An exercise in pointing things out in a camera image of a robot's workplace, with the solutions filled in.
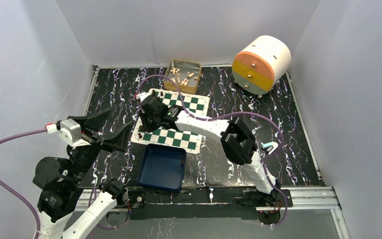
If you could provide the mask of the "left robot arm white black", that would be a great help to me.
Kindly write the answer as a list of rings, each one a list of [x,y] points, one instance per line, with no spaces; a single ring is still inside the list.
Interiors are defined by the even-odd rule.
[[[111,109],[89,116],[69,116],[45,126],[67,144],[68,158],[44,157],[35,168],[33,183],[42,192],[37,204],[40,226],[37,239],[84,239],[113,208],[129,204],[128,190],[117,179],[99,186],[93,203],[68,228],[83,188],[79,185],[103,151],[125,152],[133,122],[121,126],[112,135],[103,136],[103,128]]]

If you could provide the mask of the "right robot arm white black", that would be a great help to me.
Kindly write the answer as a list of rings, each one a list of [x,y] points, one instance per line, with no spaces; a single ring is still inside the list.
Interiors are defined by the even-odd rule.
[[[139,117],[145,132],[153,132],[161,127],[176,131],[197,133],[219,142],[226,158],[241,165],[254,181],[256,192],[244,203],[247,207],[275,206],[280,199],[276,178],[262,163],[256,138],[247,125],[238,117],[212,119],[191,116],[182,106],[167,106],[150,93],[140,93]]]

